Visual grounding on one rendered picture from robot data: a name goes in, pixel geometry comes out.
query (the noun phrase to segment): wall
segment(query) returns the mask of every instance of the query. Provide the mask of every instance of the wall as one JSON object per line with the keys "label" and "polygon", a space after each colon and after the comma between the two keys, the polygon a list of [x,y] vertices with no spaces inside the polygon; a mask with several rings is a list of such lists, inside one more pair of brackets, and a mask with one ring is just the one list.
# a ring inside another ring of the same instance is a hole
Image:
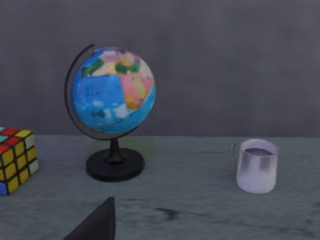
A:
{"label": "wall", "polygon": [[317,0],[3,0],[0,125],[79,134],[64,79],[96,43],[153,70],[157,101],[136,135],[319,136],[319,11]]}

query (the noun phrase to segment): globe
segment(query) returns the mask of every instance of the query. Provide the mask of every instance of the globe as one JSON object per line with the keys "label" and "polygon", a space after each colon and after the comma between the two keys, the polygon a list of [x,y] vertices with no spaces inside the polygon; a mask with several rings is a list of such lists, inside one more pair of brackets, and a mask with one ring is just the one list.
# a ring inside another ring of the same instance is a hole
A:
{"label": "globe", "polygon": [[90,129],[119,134],[138,127],[156,98],[154,76],[136,54],[119,47],[95,49],[77,70],[71,88],[77,117]]}

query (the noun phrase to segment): black object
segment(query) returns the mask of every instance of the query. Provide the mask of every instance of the black object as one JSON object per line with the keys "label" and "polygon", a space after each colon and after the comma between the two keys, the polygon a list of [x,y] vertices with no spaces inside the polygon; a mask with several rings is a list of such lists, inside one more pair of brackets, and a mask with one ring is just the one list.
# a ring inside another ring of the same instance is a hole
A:
{"label": "black object", "polygon": [[109,197],[63,240],[114,240],[115,235],[115,199]]}
{"label": "black object", "polygon": [[93,55],[95,44],[84,48],[73,60],[64,85],[64,101],[69,117],[73,124],[85,135],[96,139],[110,141],[110,148],[98,151],[91,155],[86,162],[86,172],[93,178],[104,182],[120,182],[129,180],[139,175],[144,167],[145,160],[137,151],[128,148],[119,148],[118,138],[128,135],[136,128],[122,133],[98,132],[85,125],[78,117],[73,106],[73,83],[76,72],[74,69],[81,57],[86,58]]}

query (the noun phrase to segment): mug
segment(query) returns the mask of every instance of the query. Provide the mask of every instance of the mug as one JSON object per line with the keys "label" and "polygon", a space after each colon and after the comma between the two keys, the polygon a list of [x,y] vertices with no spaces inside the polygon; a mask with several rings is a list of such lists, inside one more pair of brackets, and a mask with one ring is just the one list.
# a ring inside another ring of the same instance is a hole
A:
{"label": "mug", "polygon": [[240,189],[252,194],[266,194],[274,189],[279,155],[276,145],[263,139],[238,141],[232,145],[231,155]]}

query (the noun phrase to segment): black round base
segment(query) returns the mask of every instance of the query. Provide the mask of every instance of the black round base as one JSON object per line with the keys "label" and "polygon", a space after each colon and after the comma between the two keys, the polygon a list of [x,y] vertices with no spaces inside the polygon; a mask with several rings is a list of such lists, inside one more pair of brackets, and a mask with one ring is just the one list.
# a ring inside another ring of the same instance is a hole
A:
{"label": "black round base", "polygon": [[86,161],[86,172],[94,179],[103,182],[121,182],[138,176],[145,168],[144,157],[137,151],[120,148],[124,161],[119,163],[106,162],[109,149],[97,151]]}

